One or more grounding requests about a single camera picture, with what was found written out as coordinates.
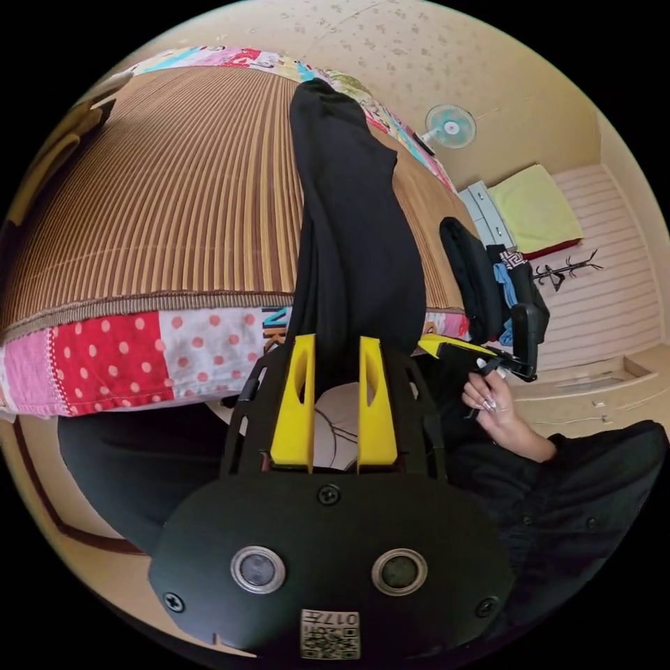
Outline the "person's right hand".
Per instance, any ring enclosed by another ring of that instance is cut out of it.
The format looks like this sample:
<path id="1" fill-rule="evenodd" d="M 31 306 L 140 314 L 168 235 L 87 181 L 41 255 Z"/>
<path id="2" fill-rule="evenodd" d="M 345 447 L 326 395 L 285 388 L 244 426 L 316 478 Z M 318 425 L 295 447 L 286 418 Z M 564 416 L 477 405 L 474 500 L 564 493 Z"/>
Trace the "person's right hand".
<path id="1" fill-rule="evenodd" d="M 495 444 L 517 456 L 536 463 L 551 460 L 556 446 L 517 415 L 511 390 L 500 370 L 484 374 L 486 361 L 482 358 L 476 359 L 476 365 L 478 370 L 468 374 L 461 399 L 477 412 L 477 423 Z"/>

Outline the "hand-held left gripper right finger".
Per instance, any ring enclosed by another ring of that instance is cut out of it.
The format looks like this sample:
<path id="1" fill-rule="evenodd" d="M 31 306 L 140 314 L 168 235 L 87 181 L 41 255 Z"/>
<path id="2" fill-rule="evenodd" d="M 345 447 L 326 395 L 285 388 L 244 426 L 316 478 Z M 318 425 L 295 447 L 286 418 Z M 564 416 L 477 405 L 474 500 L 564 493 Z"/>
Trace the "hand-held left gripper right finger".
<path id="1" fill-rule="evenodd" d="M 358 466 L 394 466 L 396 436 L 380 341 L 359 344 Z"/>

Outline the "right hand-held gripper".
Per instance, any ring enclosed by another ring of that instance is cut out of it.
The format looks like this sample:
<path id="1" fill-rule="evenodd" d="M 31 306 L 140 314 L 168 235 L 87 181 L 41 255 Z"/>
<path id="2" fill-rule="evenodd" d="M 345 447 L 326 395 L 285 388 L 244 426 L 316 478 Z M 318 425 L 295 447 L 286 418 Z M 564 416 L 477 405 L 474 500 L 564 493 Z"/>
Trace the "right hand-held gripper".
<path id="1" fill-rule="evenodd" d="M 464 354 L 475 365 L 474 372 L 488 375 L 493 371 L 504 371 L 518 378 L 525 378 L 525 363 L 518 357 L 498 348 L 485 347 L 459 338 L 439 334 L 426 334 L 418 342 L 425 353 L 438 359 L 446 359 L 452 350 Z"/>

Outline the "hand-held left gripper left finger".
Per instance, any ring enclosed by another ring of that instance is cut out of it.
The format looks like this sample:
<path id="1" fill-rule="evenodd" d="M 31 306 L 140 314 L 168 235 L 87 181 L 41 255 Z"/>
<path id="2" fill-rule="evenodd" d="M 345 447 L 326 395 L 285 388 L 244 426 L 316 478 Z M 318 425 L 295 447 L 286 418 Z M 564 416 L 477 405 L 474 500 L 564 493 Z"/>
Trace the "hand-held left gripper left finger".
<path id="1" fill-rule="evenodd" d="M 315 425 L 315 334 L 293 344 L 270 448 L 278 467 L 312 467 Z"/>

